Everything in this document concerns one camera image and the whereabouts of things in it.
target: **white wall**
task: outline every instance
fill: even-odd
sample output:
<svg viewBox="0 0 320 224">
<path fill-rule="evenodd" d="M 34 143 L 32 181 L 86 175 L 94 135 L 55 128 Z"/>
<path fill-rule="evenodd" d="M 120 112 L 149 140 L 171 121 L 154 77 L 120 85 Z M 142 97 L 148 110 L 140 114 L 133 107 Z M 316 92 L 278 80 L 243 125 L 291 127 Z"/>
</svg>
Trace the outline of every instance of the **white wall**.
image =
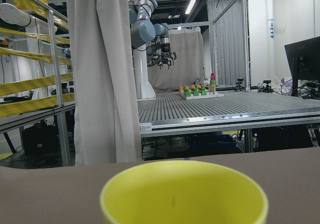
<svg viewBox="0 0 320 224">
<path fill-rule="evenodd" d="M 211 47 L 210 47 L 210 34 L 209 28 L 202 33 L 203 39 L 203 67 L 204 67 L 204 78 L 210 79 L 212 73 L 212 66 L 211 66 Z"/>
<path fill-rule="evenodd" d="M 248 0 L 252 86 L 265 79 L 279 84 L 278 80 L 290 77 L 284 45 L 320 35 L 320 0 L 273 0 L 273 40 L 269 37 L 266 2 Z"/>
</svg>

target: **black case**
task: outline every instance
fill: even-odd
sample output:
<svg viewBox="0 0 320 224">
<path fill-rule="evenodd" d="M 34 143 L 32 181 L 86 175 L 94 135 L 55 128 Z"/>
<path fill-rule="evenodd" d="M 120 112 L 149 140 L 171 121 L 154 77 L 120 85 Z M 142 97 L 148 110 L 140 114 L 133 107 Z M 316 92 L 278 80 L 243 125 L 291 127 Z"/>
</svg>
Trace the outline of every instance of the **black case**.
<svg viewBox="0 0 320 224">
<path fill-rule="evenodd" d="M 58 150 L 57 129 L 53 125 L 36 123 L 22 132 L 24 154 L 26 156 L 52 153 Z"/>
</svg>

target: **gray curtain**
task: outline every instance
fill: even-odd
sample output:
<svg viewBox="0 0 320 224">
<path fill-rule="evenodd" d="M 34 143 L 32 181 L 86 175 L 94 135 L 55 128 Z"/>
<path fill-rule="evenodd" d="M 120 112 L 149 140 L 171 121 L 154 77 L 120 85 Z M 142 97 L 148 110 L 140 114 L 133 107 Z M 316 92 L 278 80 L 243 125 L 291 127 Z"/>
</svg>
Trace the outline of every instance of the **gray curtain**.
<svg viewBox="0 0 320 224">
<path fill-rule="evenodd" d="M 169 30 L 170 49 L 176 52 L 175 65 L 148 67 L 148 78 L 155 89 L 177 89 L 200 84 L 203 79 L 204 42 L 199 27 Z"/>
<path fill-rule="evenodd" d="M 231 1 L 207 0 L 208 20 L 213 21 Z M 216 27 L 209 26 L 212 70 L 216 73 L 218 85 L 235 85 L 238 78 L 244 78 L 243 86 L 246 84 L 243 27 L 241 0 L 237 0 L 216 22 Z"/>
<path fill-rule="evenodd" d="M 141 157 L 127 0 L 67 0 L 75 84 L 75 163 Z"/>
</svg>

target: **caution tape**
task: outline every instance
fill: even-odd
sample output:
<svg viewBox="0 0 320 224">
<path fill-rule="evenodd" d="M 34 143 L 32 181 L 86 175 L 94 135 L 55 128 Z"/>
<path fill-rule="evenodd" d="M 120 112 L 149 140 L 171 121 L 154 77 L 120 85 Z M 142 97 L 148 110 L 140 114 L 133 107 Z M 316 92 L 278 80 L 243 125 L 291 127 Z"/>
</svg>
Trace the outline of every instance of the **caution tape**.
<svg viewBox="0 0 320 224">
<path fill-rule="evenodd" d="M 70 102 L 75 99 L 74 93 L 63 94 L 63 101 Z M 11 115 L 32 112 L 44 108 L 51 108 L 58 104 L 57 96 L 52 95 L 36 100 L 26 100 L 21 102 L 2 104 L 0 106 L 0 118 Z"/>
<path fill-rule="evenodd" d="M 48 19 L 47 9 L 44 6 L 39 5 L 34 0 L 12 0 L 17 4 L 22 5 L 26 9 L 32 10 L 36 14 Z M 58 24 L 59 26 L 69 29 L 68 28 L 68 21 L 65 18 L 61 18 L 60 16 L 53 13 L 53 22 Z"/>
<path fill-rule="evenodd" d="M 14 34 L 14 35 L 20 35 L 20 36 L 24 36 L 24 37 L 28 37 L 28 38 L 37 38 L 40 39 L 42 41 L 46 41 L 48 43 L 50 43 L 50 36 L 46 35 L 46 34 L 36 34 L 36 33 L 28 33 L 28 32 L 21 32 L 21 31 L 17 31 L 17 30 L 9 30 L 9 29 L 5 29 L 0 27 L 0 32 L 1 33 L 9 33 L 9 34 Z M 57 44 L 70 44 L 70 39 L 67 38 L 62 38 L 59 36 L 55 37 L 56 39 L 56 43 Z"/>
<path fill-rule="evenodd" d="M 61 82 L 66 82 L 74 78 L 72 73 L 61 74 Z M 36 88 L 47 87 L 50 85 L 55 85 L 56 79 L 54 75 L 35 78 L 31 80 L 15 81 L 10 83 L 0 84 L 0 97 L 5 95 L 10 95 L 14 93 L 19 93 L 23 91 L 28 91 Z"/>
<path fill-rule="evenodd" d="M 24 58 L 29 58 L 32 60 L 45 62 L 45 63 L 51 63 L 52 64 L 52 55 L 51 54 L 37 54 L 37 53 L 30 53 L 26 51 L 20 51 L 20 50 L 11 50 L 8 48 L 0 47 L 0 54 L 1 55 L 13 55 L 13 56 L 19 56 Z M 65 64 L 65 65 L 72 65 L 71 60 L 66 59 L 64 57 L 58 56 L 59 64 Z"/>
</svg>

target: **computer monitor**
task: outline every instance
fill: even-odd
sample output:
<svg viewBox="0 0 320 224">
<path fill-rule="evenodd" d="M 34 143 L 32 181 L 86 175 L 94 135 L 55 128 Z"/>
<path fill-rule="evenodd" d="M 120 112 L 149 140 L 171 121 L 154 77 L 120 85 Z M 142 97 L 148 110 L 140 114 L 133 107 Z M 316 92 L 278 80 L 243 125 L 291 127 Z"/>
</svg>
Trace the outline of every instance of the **computer monitor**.
<svg viewBox="0 0 320 224">
<path fill-rule="evenodd" d="M 293 79 L 320 80 L 320 36 L 284 46 Z"/>
</svg>

